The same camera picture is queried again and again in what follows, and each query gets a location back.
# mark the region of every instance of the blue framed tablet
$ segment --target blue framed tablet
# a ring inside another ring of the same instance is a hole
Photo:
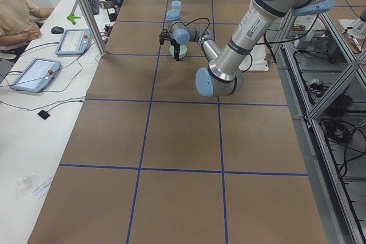
[[[34,58],[10,87],[18,91],[40,93],[55,77],[60,68],[60,61]]]
[[[80,55],[90,45],[92,34],[88,29],[65,30],[58,42],[57,55]]]

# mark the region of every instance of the white desk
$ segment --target white desk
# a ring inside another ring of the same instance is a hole
[[[74,3],[75,0],[61,0],[42,26],[42,37],[32,41],[29,47],[58,42],[61,35],[50,32],[53,26],[61,26],[64,29],[87,29],[79,7],[74,14],[82,18],[75,20],[76,25],[72,25],[66,19]],[[108,15],[102,9],[95,19],[100,30],[109,23]],[[12,71],[22,71],[35,57],[59,60],[63,67],[75,60],[75,57],[56,56],[55,49],[56,45],[47,45],[24,53]],[[61,93],[30,94],[1,87],[0,99],[12,105],[33,109],[58,100],[82,97],[98,66],[96,58],[99,58],[99,52],[93,45],[79,59],[83,70]],[[80,65],[75,62],[61,70],[46,89],[63,90],[80,68]],[[10,83],[15,78],[16,75],[7,77]],[[79,102],[65,103],[52,109],[51,116],[43,120],[37,115],[39,110],[24,111],[0,103],[0,243],[24,244],[27,242],[46,196],[36,199],[32,192],[19,195],[17,179],[37,173],[40,185],[55,174],[81,106],[82,103]]]

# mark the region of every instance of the computer mouse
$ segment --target computer mouse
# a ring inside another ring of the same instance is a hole
[[[64,31],[63,27],[59,27],[59,26],[54,26],[51,29],[51,33],[53,33],[53,34],[62,34],[63,31]]]

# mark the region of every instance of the green object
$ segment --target green object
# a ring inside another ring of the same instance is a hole
[[[78,19],[78,18],[81,18],[81,17],[77,17],[73,13],[70,13],[69,16],[67,17],[67,20],[71,21],[71,23],[73,25],[75,25],[76,24],[75,19]]]

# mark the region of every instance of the metal rack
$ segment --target metal rack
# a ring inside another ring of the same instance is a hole
[[[329,142],[327,143],[322,128],[322,121],[327,116],[324,111],[350,86],[356,89],[362,98],[366,98],[366,73],[364,69],[366,52],[363,52],[359,57],[356,56],[338,32],[329,15],[324,13],[320,17],[328,26],[331,36],[341,50],[346,63],[334,66],[330,63],[326,64],[324,61],[312,62],[306,60],[306,58],[298,62],[294,54],[296,49],[293,48],[291,43],[282,44],[281,48],[275,46],[274,50],[276,55],[286,58],[291,66],[293,78],[295,79],[294,85],[298,88],[299,98],[305,109],[304,119],[309,131],[312,131],[316,136],[317,147],[320,149],[329,179],[336,193],[337,203],[343,212],[353,243],[362,244],[365,243],[366,235],[366,224],[364,224],[366,223],[366,202],[363,201],[366,197],[366,156],[360,157],[352,163],[350,162],[347,176],[340,177],[338,162],[341,162],[341,158],[344,157],[344,147],[335,143],[329,147]],[[295,18],[288,14],[282,21],[281,31],[277,34],[275,41],[286,40],[294,22]],[[315,78],[317,75],[326,79],[329,88],[319,100],[314,102],[309,98],[307,83],[310,78]],[[366,118],[365,115],[348,115],[342,119],[350,121],[350,124],[357,124]],[[352,146],[363,150],[366,148],[366,144],[358,140],[357,136],[353,137]]]

